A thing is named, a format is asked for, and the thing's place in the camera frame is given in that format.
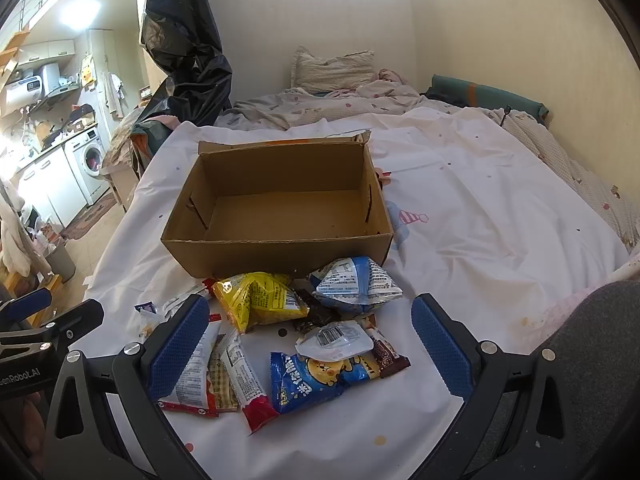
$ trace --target yellow snack bag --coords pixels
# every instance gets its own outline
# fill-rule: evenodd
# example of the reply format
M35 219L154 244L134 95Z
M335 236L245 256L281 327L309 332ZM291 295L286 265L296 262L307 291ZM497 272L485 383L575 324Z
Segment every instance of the yellow snack bag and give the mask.
M305 317L308 307L287 287L284 274L249 272L216 282L214 293L239 333L256 324Z

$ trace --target blue gripper pad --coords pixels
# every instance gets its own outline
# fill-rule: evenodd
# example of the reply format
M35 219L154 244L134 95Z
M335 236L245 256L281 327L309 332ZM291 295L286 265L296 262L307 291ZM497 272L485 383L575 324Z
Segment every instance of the blue gripper pad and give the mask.
M39 288L29 294L9 301L0 310L0 317L5 321L22 321L51 304L51 293L46 288Z
M451 395L468 400L474 389L471 363L420 296L412 303L411 321Z
M153 401L166 397L175 388L180 374L209 323L207 300L197 294L189 296L185 303L190 300L193 304L189 311L167 337L156 358L148 366L146 392Z

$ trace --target green cushion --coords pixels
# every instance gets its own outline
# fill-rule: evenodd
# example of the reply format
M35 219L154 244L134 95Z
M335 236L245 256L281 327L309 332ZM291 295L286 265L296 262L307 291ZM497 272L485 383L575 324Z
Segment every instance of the green cushion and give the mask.
M509 105L513 110L526 112L540 124L544 124L549 110L542 103L537 103L526 97L493 88L492 86L477 85L462 79L434 75L431 79L431 89L437 94L456 97L469 106L495 110Z

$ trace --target open cardboard box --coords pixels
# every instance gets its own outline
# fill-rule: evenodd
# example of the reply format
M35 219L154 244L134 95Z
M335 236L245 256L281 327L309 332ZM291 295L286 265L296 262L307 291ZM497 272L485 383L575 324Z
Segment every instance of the open cardboard box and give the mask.
M367 140L201 142L162 233L194 278L306 276L346 256L382 264L393 229Z

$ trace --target ceiling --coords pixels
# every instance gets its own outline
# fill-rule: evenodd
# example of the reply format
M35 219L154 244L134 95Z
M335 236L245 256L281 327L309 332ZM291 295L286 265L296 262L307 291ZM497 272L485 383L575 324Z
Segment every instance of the ceiling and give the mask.
M44 41L72 40L81 31L73 30L60 22L60 13L74 0L60 0L31 29L24 44ZM122 29L138 27L136 0L96 0L100 11L90 28Z

